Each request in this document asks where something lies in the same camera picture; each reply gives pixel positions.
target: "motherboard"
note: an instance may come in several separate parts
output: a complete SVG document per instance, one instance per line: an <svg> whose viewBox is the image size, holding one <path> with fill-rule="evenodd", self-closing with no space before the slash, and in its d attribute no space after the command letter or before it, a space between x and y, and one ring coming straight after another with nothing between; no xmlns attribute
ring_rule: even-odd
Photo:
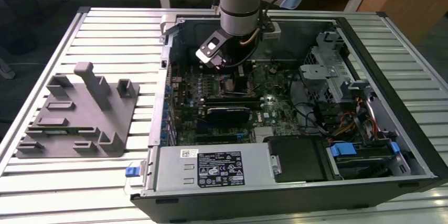
<svg viewBox="0 0 448 224"><path fill-rule="evenodd" d="M298 135L290 99L291 71L275 62L247 64L235 73L174 69L176 145L255 143Z"/></svg>

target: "red cable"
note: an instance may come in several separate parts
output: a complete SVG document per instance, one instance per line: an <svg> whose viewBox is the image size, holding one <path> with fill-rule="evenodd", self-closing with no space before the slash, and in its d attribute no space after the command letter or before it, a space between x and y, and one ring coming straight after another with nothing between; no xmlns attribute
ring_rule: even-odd
<svg viewBox="0 0 448 224"><path fill-rule="evenodd" d="M352 111L350 111L350 112L347 112L347 113L343 114L343 116L342 116L342 123L340 123L340 125L339 125L339 128L343 127L343 123L344 123L344 118L346 118L346 116L347 116L347 115L354 115L354 114L355 114L355 112L352 112Z"/></svg>

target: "metal bracket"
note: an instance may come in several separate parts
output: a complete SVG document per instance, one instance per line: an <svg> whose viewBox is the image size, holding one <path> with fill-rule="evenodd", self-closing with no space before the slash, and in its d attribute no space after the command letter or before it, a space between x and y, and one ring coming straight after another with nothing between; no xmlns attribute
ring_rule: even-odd
<svg viewBox="0 0 448 224"><path fill-rule="evenodd" d="M280 160L279 156L271 155L271 166L272 166L272 172L275 175L282 174L282 166L280 166Z"/></svg>
<svg viewBox="0 0 448 224"><path fill-rule="evenodd" d="M335 31L320 33L318 35L316 41L319 47L331 48L331 50L335 50L338 45L344 43L340 34Z"/></svg>
<svg viewBox="0 0 448 224"><path fill-rule="evenodd" d="M302 65L300 71L303 77L308 80L326 80L327 78L338 77L335 68L324 65Z"/></svg>
<svg viewBox="0 0 448 224"><path fill-rule="evenodd" d="M148 162L143 163L144 166L147 166L147 169L144 170L147 174L147 180L146 180L146 189L154 190L156 187L156 181L155 181L155 175L156 175L156 161L158 161L158 155L159 155L159 146L152 146L148 150L150 157Z"/></svg>
<svg viewBox="0 0 448 224"><path fill-rule="evenodd" d="M262 39L263 40L280 40L282 37L282 29L280 29L280 25L278 22L272 22L271 23L271 30L267 30L263 32L263 36Z"/></svg>
<svg viewBox="0 0 448 224"><path fill-rule="evenodd" d="M343 98L351 99L358 92L363 92L366 88L370 88L371 84L368 81L344 81L342 84Z"/></svg>
<svg viewBox="0 0 448 224"><path fill-rule="evenodd" d="M162 35L167 36L179 30L176 25L178 16L176 15L163 15L160 21L160 32Z"/></svg>

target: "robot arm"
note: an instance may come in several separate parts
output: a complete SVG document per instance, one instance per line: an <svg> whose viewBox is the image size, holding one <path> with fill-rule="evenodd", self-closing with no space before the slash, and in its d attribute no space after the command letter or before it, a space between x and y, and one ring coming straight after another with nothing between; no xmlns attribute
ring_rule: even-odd
<svg viewBox="0 0 448 224"><path fill-rule="evenodd" d="M264 1L280 7L295 9L302 0ZM216 67L218 69L224 67L232 58L238 58L234 57L232 52L239 51L239 46L247 47L251 45L255 47L262 37L260 33L266 30L272 31L274 27L263 23L267 15L262 15L260 2L262 0L220 0L222 28L215 31L196 52L196 56L208 67Z"/></svg>

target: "barcode sticker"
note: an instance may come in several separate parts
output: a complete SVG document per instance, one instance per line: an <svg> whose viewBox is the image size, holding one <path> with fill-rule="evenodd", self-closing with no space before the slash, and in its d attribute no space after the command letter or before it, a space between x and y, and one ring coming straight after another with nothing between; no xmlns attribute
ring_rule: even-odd
<svg viewBox="0 0 448 224"><path fill-rule="evenodd" d="M199 149L180 150L180 157L198 157Z"/></svg>

